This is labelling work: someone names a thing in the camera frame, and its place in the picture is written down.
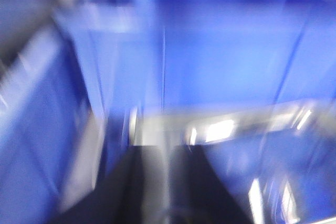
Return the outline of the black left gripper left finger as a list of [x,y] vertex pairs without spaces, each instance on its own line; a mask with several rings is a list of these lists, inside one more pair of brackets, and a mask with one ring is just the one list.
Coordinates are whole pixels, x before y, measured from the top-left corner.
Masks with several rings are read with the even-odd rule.
[[162,153],[130,147],[112,172],[57,223],[159,223],[164,212]]

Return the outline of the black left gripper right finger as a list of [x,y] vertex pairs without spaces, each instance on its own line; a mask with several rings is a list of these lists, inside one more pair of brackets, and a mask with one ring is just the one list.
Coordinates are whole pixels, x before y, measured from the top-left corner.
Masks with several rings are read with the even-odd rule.
[[201,146],[173,148],[169,223],[252,223],[211,168]]

